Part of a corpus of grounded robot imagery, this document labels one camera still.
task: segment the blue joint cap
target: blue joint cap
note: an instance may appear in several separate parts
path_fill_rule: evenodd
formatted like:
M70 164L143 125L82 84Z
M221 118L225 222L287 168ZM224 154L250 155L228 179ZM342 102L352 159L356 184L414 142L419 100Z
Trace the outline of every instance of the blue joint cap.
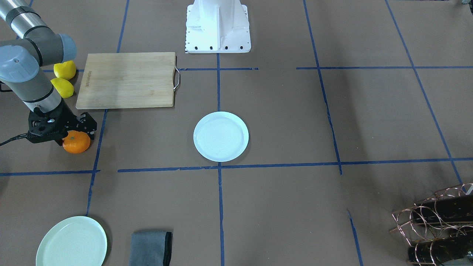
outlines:
M18 45L0 47L0 79L7 82L25 82L36 77L39 64L28 50Z
M77 46L74 40L67 34L59 34L62 40L62 63L76 58Z

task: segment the towel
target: towel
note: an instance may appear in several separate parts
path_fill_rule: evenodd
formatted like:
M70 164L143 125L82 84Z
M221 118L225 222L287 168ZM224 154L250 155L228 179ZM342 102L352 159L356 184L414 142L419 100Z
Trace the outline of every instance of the towel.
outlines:
M128 266L169 266L173 234L163 231L141 231L131 235Z

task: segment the round plate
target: round plate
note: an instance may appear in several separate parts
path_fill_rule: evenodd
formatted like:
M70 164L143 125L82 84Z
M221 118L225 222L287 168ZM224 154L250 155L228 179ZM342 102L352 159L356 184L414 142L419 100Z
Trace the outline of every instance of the round plate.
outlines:
M86 216L67 218L44 236L36 266L100 266L107 252L104 229Z
M229 112L204 116L195 126L194 144L205 158L224 162L240 156L248 145L249 134L243 120Z

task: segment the wooden cutting board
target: wooden cutting board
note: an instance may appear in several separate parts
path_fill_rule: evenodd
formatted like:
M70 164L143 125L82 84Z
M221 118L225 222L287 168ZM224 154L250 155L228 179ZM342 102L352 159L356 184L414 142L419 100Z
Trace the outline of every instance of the wooden cutting board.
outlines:
M171 107L175 53L90 53L77 109Z

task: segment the yellow fruit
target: yellow fruit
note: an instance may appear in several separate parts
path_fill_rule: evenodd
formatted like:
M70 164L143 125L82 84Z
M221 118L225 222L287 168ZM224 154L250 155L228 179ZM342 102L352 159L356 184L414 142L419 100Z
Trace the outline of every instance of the yellow fruit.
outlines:
M55 78L51 83L63 98L69 98L74 94L74 86L68 80Z
M85 152L90 146L90 137L87 133L71 130L62 143L63 148L70 153Z
M70 80L76 75L76 64L74 61L54 64L54 74L57 78Z

